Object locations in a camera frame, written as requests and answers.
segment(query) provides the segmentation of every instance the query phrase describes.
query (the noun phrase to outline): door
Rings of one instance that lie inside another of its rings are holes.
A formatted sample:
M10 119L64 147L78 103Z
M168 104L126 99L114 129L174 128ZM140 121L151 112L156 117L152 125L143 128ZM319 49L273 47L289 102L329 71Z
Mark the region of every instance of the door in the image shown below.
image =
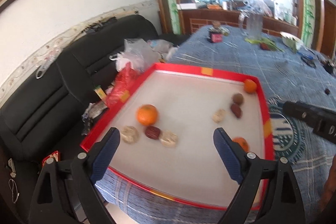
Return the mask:
M336 6L329 0L324 0L324 32L321 53L333 57L336 40Z

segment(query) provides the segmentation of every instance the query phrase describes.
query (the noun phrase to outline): red date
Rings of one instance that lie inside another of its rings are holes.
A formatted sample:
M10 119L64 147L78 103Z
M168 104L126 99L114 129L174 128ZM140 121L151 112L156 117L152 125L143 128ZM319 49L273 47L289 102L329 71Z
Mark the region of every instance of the red date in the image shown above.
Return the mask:
M233 112L233 114L240 119L243 115L242 109L240 108L239 105L237 104L232 104L230 107L231 111Z
M161 130L154 126L148 126L145 129L145 135L148 138L153 139L153 140L158 140L160 133L161 133Z

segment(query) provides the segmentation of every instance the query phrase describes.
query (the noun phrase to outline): white bowl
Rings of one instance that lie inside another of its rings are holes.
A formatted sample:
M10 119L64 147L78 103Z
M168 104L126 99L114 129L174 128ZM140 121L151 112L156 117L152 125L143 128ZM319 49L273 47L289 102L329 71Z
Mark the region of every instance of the white bowl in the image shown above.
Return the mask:
M302 40L295 35L287 32L280 32L280 34L282 36L282 42L289 48L293 48L295 43L296 50L298 51L302 46L305 45Z

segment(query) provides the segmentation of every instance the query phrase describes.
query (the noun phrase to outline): green vegetable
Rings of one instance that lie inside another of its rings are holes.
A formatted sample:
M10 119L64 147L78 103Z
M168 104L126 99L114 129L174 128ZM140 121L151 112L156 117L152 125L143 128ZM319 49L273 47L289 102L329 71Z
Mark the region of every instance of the green vegetable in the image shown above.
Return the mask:
M281 52L284 51L284 50L278 48L274 41L272 41L268 38L265 38L265 37L263 37L261 40L245 38L245 41L248 42L248 43L251 43L251 44L265 43L271 51L276 51L276 50L280 50Z

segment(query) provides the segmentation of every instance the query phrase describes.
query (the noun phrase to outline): orange tape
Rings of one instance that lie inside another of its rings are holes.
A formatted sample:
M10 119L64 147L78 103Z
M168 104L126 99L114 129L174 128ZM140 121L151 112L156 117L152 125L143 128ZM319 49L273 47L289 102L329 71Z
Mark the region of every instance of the orange tape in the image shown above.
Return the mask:
M169 200L175 201L175 198L174 198L173 196L171 196L171 195L167 195L167 194L162 193L162 192L160 192L160 191L158 191L158 190L151 189L150 192L151 192L152 194L154 194L154 195L158 195L158 196L160 196L160 197L162 197L162 198L165 198L165 199L169 199Z
M213 69L212 68L201 68L201 73L204 75L209 75L212 76L213 75Z
M268 138L269 135L272 134L272 124L271 121L268 120L264 124L264 137L265 139Z
M127 100L129 97L130 97L130 93L129 93L128 90L126 90L126 91L124 92L124 94L120 97L120 101L123 102L123 103L125 103L126 100Z

